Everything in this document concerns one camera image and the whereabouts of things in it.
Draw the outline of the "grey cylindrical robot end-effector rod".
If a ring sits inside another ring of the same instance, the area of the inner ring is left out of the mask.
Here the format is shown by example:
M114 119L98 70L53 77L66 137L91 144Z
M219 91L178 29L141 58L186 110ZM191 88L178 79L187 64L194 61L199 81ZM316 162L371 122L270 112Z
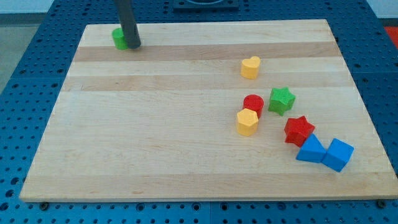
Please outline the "grey cylindrical robot end-effector rod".
M127 47L129 49L137 49L141 46L141 38L139 37L137 22L132 8L132 0L114 0L114 4Z

